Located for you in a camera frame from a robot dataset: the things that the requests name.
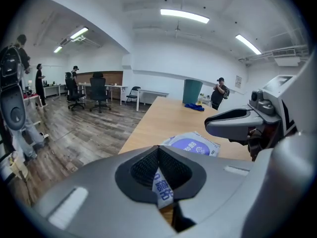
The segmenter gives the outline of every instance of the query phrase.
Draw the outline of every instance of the teal trash can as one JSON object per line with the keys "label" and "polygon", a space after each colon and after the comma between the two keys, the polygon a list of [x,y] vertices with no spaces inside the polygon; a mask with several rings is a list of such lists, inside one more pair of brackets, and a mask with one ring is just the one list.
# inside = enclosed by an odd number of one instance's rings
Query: teal trash can
{"label": "teal trash can", "polygon": [[183,103],[196,103],[203,83],[193,79],[184,80]]}

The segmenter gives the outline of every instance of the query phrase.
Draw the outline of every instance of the black office chair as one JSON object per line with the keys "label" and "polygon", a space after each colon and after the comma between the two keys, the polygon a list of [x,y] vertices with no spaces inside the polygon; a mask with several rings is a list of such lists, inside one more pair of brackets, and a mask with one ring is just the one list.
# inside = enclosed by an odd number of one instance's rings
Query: black office chair
{"label": "black office chair", "polygon": [[108,99],[108,95],[105,90],[106,79],[104,78],[104,75],[101,72],[94,72],[93,77],[90,78],[90,84],[90,98],[97,101],[98,105],[90,108],[89,111],[91,112],[93,109],[99,108],[99,113],[101,113],[101,107],[111,110],[111,107],[108,107],[107,104],[102,104],[102,101],[106,101]]}
{"label": "black office chair", "polygon": [[72,77],[66,78],[65,82],[66,82],[67,89],[69,91],[69,100],[75,102],[74,104],[69,105],[68,109],[70,109],[70,107],[71,107],[71,110],[73,111],[73,109],[76,106],[81,106],[84,109],[85,103],[79,103],[78,101],[80,98],[83,98],[84,96],[86,96],[86,94],[80,94],[77,91],[75,91],[75,89],[74,89],[75,83],[74,83],[74,79]]}
{"label": "black office chair", "polygon": [[132,99],[137,99],[138,98],[138,96],[137,95],[133,95],[132,94],[132,91],[136,91],[137,93],[138,93],[138,89],[141,89],[139,86],[133,86],[132,87],[132,89],[131,89],[131,91],[130,91],[130,94],[127,96],[127,102],[128,102],[128,100],[129,100],[129,98],[130,98],[130,100],[132,101]]}

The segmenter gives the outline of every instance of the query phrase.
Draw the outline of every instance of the blue cloth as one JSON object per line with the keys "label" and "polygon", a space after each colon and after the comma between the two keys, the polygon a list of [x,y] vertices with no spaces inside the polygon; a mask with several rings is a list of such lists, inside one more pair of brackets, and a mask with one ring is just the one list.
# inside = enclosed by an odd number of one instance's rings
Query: blue cloth
{"label": "blue cloth", "polygon": [[196,105],[193,103],[187,103],[185,104],[186,108],[190,108],[190,109],[194,109],[194,110],[198,110],[198,111],[204,111],[205,109],[202,107],[202,105]]}

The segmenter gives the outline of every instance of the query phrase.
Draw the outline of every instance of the ceiling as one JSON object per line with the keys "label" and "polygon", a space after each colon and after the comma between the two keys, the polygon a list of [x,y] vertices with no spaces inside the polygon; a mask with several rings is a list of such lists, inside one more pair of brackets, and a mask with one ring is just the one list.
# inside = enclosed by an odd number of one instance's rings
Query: ceiling
{"label": "ceiling", "polygon": [[[137,34],[152,33],[204,42],[236,58],[254,53],[235,39],[241,34],[261,52],[303,45],[306,32],[287,0],[121,0]],[[160,8],[182,10],[210,18],[207,24],[161,16]]]}
{"label": "ceiling", "polygon": [[59,54],[72,55],[87,49],[96,49],[112,39],[90,21],[51,0],[28,0],[19,12],[18,23],[28,39],[27,44],[40,47],[42,50],[53,53],[62,40],[77,32],[83,26],[89,31],[84,37],[87,41],[69,42]]}

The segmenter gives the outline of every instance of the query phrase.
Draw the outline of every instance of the fluorescent light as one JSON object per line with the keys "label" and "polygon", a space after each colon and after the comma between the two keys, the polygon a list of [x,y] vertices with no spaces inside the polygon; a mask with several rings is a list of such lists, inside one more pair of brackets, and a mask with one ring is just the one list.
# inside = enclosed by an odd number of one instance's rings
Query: fluorescent light
{"label": "fluorescent light", "polygon": [[76,37],[78,37],[79,35],[85,33],[88,31],[87,27],[84,27],[83,29],[79,30],[77,33],[73,34],[72,36],[70,36],[71,39],[75,39]]}
{"label": "fluorescent light", "polygon": [[250,49],[252,49],[252,51],[253,51],[254,53],[256,53],[257,55],[261,55],[261,52],[260,52],[256,47],[254,47],[253,44],[252,44],[251,42],[249,42],[246,38],[244,38],[244,37],[241,36],[240,34],[238,34],[238,35],[236,36],[236,38],[237,38],[239,41],[243,42],[245,45],[247,45]]}
{"label": "fluorescent light", "polygon": [[57,53],[58,51],[60,51],[63,47],[59,46],[57,49],[55,49],[54,53]]}
{"label": "fluorescent light", "polygon": [[182,17],[182,18],[189,18],[193,19],[202,23],[208,23],[209,18],[199,16],[190,12],[184,12],[180,10],[168,10],[168,9],[161,9],[160,10],[161,15],[168,15],[168,16],[176,16],[176,17]]}

